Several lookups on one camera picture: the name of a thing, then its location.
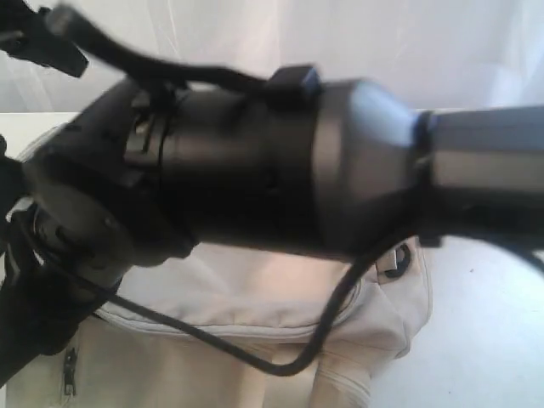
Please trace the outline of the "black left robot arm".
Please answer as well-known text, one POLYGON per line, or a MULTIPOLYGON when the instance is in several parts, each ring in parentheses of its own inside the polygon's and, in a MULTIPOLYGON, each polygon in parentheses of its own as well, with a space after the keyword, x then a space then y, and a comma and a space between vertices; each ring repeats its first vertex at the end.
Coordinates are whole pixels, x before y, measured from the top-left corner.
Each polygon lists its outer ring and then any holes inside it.
POLYGON ((1 50, 10 58, 79 78, 88 67, 84 54, 46 26, 51 8, 31 8, 26 1, 1 1, 1 50))

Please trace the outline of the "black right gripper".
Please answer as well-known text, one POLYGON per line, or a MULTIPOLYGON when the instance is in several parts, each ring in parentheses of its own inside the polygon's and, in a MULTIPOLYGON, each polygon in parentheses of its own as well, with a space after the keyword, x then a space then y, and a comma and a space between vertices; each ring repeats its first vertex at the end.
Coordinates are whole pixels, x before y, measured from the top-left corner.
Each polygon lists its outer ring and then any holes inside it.
POLYGON ((1 220, 1 355, 56 354, 120 286, 122 230, 97 209, 62 218, 12 205, 1 220))

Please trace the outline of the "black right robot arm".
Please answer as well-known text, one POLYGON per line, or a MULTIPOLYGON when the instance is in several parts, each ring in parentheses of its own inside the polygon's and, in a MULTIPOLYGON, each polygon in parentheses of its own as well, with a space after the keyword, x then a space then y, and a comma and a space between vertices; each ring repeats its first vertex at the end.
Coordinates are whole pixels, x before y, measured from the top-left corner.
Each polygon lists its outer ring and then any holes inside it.
POLYGON ((368 81, 151 99, 123 81, 24 161, 1 160, 1 368, 58 353, 133 266, 202 242, 346 260, 288 365, 127 308, 264 371, 300 371, 373 261, 417 236, 543 246, 543 109, 416 112, 368 81))

